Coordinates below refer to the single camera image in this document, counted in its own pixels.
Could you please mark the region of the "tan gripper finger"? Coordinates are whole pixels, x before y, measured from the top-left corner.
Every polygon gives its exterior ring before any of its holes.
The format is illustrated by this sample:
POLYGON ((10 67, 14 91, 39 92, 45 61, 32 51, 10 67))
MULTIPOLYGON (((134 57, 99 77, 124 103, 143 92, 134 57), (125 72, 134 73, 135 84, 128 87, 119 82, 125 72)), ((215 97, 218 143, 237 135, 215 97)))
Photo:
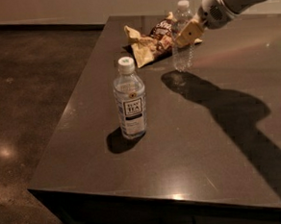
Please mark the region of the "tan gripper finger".
POLYGON ((186 45, 193 45, 196 39, 202 37, 203 32, 204 29, 201 23, 193 18, 177 35, 174 43, 179 48, 186 45))

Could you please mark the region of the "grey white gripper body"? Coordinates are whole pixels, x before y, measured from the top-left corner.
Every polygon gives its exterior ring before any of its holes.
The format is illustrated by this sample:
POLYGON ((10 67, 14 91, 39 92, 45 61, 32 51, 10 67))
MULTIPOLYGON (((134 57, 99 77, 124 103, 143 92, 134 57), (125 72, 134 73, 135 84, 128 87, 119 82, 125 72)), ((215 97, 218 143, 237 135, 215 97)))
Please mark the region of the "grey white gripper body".
POLYGON ((220 29, 237 17, 223 0, 202 0, 197 15, 203 27, 212 30, 220 29))

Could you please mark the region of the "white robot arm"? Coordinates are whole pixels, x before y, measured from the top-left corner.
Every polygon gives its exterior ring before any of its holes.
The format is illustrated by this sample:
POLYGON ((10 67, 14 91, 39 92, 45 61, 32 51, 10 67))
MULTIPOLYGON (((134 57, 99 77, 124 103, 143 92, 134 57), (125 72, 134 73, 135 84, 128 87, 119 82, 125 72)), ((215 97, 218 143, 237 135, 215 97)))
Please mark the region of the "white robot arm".
POLYGON ((202 0, 193 19, 177 34, 174 43, 179 47, 192 45, 205 29, 220 29, 249 7, 266 0, 202 0))

